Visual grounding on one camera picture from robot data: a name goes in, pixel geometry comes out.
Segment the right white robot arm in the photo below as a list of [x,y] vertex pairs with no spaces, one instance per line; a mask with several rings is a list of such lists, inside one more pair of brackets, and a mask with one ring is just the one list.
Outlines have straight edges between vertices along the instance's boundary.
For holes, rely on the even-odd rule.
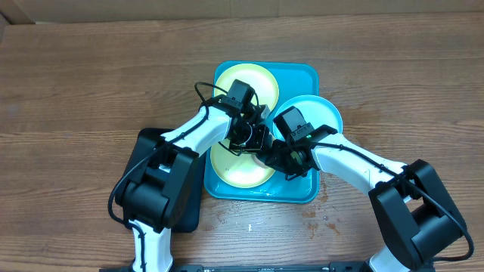
[[436,170],[421,159],[410,165],[384,159],[327,125],[304,125],[273,141],[258,158],[288,181],[317,169],[368,195],[385,246],[363,271],[420,270],[442,261],[439,253],[461,237],[468,251],[452,261],[467,260],[474,252],[465,220]]

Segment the yellow-rimmed plate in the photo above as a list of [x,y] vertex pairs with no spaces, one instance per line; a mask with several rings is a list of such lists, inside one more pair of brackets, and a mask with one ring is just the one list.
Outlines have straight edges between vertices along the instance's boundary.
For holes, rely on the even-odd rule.
[[236,64],[222,72],[215,85],[228,91],[235,79],[250,85],[255,90],[260,104],[266,104],[271,111],[275,108],[279,98],[279,87],[269,70],[254,63]]
[[257,187],[275,173],[274,169],[257,162],[253,154],[235,156],[220,144],[212,146],[210,160],[215,173],[232,187]]

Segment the teal plastic tray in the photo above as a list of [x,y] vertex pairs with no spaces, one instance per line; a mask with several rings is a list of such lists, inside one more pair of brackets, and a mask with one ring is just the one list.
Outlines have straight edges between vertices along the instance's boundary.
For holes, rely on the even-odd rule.
[[[271,133],[277,138],[282,136],[272,122],[276,111],[289,99],[300,95],[319,96],[319,78],[314,68],[301,63],[275,63],[275,62],[247,62],[230,60],[221,63],[215,71],[213,82],[227,70],[227,68],[241,63],[254,63],[269,70],[275,77],[279,87],[279,98],[275,108],[266,119]],[[223,148],[228,141],[223,141]],[[210,150],[206,153],[206,167],[204,185],[207,192],[220,199],[236,199],[264,202],[291,202],[306,203],[313,200],[319,190],[319,173],[311,170],[305,177],[298,177],[287,181],[283,173],[275,173],[263,184],[251,188],[238,188],[226,184],[212,167]]]

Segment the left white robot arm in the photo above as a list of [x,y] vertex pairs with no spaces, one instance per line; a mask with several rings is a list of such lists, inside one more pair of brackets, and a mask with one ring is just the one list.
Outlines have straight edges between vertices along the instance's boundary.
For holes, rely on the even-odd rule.
[[144,129],[107,206],[114,221],[133,232],[135,257],[130,271],[172,268],[171,229],[183,216],[200,157],[224,139],[243,152],[270,135],[264,126],[266,105],[240,108],[201,104],[195,117],[172,131]]

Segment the black plastic tray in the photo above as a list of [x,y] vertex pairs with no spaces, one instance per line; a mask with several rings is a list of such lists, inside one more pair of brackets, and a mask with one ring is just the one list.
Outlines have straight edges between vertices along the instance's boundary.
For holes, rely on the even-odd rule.
[[123,172],[124,180],[114,193],[123,207],[123,221],[138,220],[157,233],[165,228],[175,232],[194,231],[200,217],[205,156],[167,147],[169,128],[143,128]]

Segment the light blue plate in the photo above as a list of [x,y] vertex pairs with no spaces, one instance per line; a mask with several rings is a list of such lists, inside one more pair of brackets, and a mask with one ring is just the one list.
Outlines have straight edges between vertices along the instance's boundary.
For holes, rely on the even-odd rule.
[[316,95],[300,95],[284,102],[275,115],[279,115],[290,107],[297,108],[304,120],[314,129],[327,125],[334,128],[337,133],[343,133],[343,119],[339,110],[328,100]]

